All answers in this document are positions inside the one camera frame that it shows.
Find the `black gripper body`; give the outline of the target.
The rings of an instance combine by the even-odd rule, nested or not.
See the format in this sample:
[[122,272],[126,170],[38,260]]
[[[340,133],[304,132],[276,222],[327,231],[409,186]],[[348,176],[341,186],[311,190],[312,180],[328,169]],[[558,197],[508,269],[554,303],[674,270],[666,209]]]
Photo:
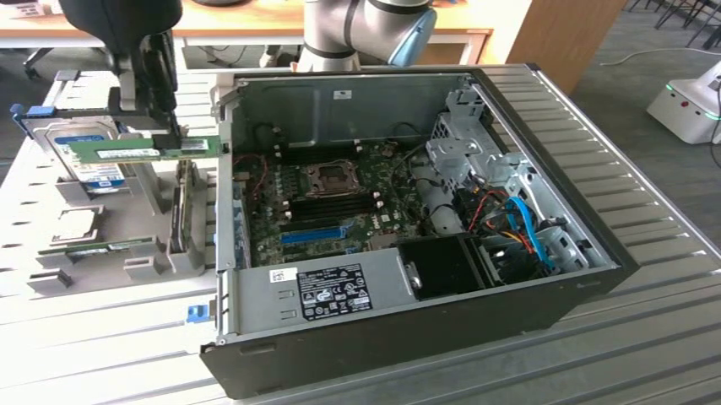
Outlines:
[[182,15],[174,0],[66,0],[66,21],[104,43],[114,73],[145,70],[145,59],[169,55],[169,31]]

